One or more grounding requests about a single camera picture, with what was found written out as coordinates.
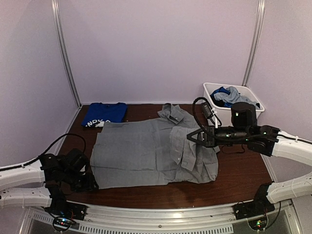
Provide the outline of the grey garment pile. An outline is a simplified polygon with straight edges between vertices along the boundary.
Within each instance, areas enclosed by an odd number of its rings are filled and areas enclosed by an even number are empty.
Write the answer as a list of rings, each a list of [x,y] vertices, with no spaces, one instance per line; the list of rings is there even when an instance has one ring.
[[[108,189],[215,181],[219,149],[188,140],[197,129],[191,114],[169,103],[155,119],[105,123],[90,159],[97,184]]]

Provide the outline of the blue t-shirt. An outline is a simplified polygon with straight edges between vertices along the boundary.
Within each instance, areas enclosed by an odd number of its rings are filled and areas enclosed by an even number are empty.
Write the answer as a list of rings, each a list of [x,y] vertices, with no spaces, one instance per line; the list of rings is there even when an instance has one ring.
[[[121,123],[127,112],[128,105],[118,102],[116,104],[92,103],[81,123],[83,127],[103,127],[106,122]]]

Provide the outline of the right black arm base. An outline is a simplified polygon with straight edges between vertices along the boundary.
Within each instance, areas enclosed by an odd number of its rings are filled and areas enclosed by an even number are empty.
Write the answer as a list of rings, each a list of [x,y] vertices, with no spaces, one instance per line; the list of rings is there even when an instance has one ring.
[[[233,205],[236,220],[265,215],[275,210],[275,206],[267,199],[270,185],[271,183],[260,185],[252,201],[240,201]]]

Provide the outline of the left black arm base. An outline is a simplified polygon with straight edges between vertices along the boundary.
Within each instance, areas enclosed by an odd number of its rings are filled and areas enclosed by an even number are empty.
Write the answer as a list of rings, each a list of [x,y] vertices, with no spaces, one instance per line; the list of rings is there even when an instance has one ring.
[[[86,205],[67,201],[66,196],[58,188],[49,190],[49,193],[51,204],[46,208],[48,212],[71,220],[84,220]]]

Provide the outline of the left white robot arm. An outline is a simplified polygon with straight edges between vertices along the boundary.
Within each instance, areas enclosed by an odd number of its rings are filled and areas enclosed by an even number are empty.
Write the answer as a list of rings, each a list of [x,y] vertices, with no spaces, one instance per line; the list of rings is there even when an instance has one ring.
[[[20,165],[0,169],[0,207],[44,207],[66,216],[70,205],[59,184],[69,185],[74,193],[99,188],[88,171],[88,157],[79,149],[64,156],[42,154]]]

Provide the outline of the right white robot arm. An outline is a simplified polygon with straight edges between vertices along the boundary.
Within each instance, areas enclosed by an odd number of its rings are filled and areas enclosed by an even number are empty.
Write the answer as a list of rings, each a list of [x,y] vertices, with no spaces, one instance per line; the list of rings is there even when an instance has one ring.
[[[213,125],[204,127],[199,120],[196,122],[200,128],[187,134],[187,139],[206,148],[240,144],[265,156],[291,159],[309,166],[312,164],[312,143],[276,127],[259,126],[256,109],[252,104],[238,102],[232,105],[231,126],[222,127],[214,121]],[[250,211],[254,215],[260,215],[268,208],[269,203],[275,204],[311,193],[311,173],[284,182],[261,185],[255,201],[250,204]]]

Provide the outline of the white plastic laundry bin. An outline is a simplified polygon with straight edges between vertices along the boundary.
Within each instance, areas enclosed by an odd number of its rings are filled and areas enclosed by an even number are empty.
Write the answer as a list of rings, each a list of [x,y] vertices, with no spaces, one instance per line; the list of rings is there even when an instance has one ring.
[[[243,95],[248,97],[251,101],[254,101],[256,103],[260,104],[260,108],[256,107],[256,117],[259,118],[259,116],[265,111],[265,107],[262,105],[260,100],[257,98],[257,96],[248,88],[245,86],[239,86],[239,85],[231,85],[231,84],[222,84],[222,83],[210,83],[210,82],[205,82],[203,83],[203,88],[204,88],[204,93],[203,96],[209,101],[211,106],[215,108],[217,116],[220,118],[222,122],[222,126],[231,126],[231,109],[227,107],[219,107],[214,104],[212,101],[212,98],[210,95],[215,91],[216,89],[220,87],[230,87],[233,86],[235,87],[238,92]]]

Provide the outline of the blue garment in bin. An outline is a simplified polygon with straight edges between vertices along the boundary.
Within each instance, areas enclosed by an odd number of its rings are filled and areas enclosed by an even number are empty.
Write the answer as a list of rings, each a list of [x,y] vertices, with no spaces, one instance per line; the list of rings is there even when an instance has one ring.
[[[239,91],[233,87],[224,88],[223,86],[214,90],[210,97],[218,107],[230,108],[240,97]]]

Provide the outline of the light grey-blue garment in bin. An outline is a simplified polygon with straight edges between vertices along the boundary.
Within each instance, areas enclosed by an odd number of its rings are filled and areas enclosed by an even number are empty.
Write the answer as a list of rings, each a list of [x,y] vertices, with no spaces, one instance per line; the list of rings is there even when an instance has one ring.
[[[214,90],[214,92],[210,95],[214,104],[219,107],[231,108],[233,104],[238,102],[246,102],[248,104],[252,104],[256,107],[256,109],[260,109],[260,103],[256,101],[251,101],[248,97],[241,95],[239,91],[233,87],[224,88],[223,86]]]

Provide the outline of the aluminium front rail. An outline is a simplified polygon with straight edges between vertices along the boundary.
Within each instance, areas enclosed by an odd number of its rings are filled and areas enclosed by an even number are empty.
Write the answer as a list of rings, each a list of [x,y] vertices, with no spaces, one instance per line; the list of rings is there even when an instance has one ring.
[[[268,221],[264,234],[300,234],[290,201],[275,205],[273,212],[238,220],[233,205],[183,209],[124,209],[90,205],[84,220],[69,234],[256,234],[251,225]]]

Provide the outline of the right aluminium frame post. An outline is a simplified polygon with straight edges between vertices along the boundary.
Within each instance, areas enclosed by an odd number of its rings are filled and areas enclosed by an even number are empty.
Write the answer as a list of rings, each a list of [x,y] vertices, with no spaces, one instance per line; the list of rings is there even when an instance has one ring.
[[[253,38],[252,38],[251,48],[250,48],[249,57],[247,61],[247,66],[246,66],[243,81],[242,81],[242,86],[245,86],[245,87],[248,86],[251,73],[252,73],[252,69],[253,69],[253,65],[254,65],[254,61],[255,61],[255,57],[256,57],[256,51],[258,49],[259,42],[260,42],[260,37],[261,37],[264,17],[265,17],[265,9],[266,9],[265,3],[266,3],[265,0],[258,1],[258,7],[256,11],[255,25],[254,25],[254,31],[253,31]]]

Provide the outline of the aluminium frame post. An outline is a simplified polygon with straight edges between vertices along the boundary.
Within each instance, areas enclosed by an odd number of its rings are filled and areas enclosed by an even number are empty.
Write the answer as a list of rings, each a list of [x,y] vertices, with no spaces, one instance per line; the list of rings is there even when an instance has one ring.
[[[242,86],[245,86],[245,87],[248,86],[251,73],[252,73],[252,69],[253,69],[253,65],[254,65],[254,61],[255,61],[255,57],[256,57],[256,51],[258,49],[259,42],[260,42],[260,37],[261,37],[264,17],[265,17],[265,9],[266,9],[265,3],[266,3],[265,0],[258,1],[258,7],[256,11],[255,25],[254,25],[254,31],[253,31],[253,38],[252,38],[251,48],[250,48],[249,57],[247,61],[247,66],[246,66],[243,81],[242,81]]]
[[[52,13],[53,13],[53,18],[54,18],[54,24],[56,28],[56,35],[58,39],[58,44],[59,44],[59,49],[60,49],[60,54],[61,54],[61,59],[62,63],[64,66],[64,70],[66,73],[66,77],[69,83],[69,87],[71,90],[71,93],[74,98],[74,102],[77,108],[80,108],[82,106],[79,95],[78,95],[78,90],[76,88],[76,84],[74,81],[68,53],[67,53],[67,48],[66,48],[66,43],[65,43],[65,38],[64,38],[64,33],[63,33],[63,28],[62,28],[62,23],[61,23],[61,15],[60,15],[60,10],[59,10],[59,1],[58,0],[51,0],[51,6],[52,6]]]

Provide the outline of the left aluminium frame post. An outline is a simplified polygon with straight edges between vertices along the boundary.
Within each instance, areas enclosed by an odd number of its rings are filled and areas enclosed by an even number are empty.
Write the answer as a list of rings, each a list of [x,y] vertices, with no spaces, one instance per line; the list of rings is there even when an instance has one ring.
[[[60,15],[60,10],[59,10],[59,1],[58,0],[51,0],[51,6],[52,6],[52,13],[53,13],[53,18],[54,18],[54,24],[56,28],[56,35],[58,39],[58,44],[59,44],[59,49],[60,49],[60,54],[61,54],[61,59],[62,63],[64,66],[64,70],[66,73],[66,77],[69,83],[69,87],[71,90],[71,93],[74,98],[74,102],[77,108],[80,108],[82,106],[79,95],[78,95],[78,90],[76,88],[76,84],[74,81],[68,53],[67,53],[67,48],[66,48],[66,43],[65,43],[65,38],[64,38],[64,33],[63,33],[63,28],[62,28],[62,23],[61,23],[61,15]]]

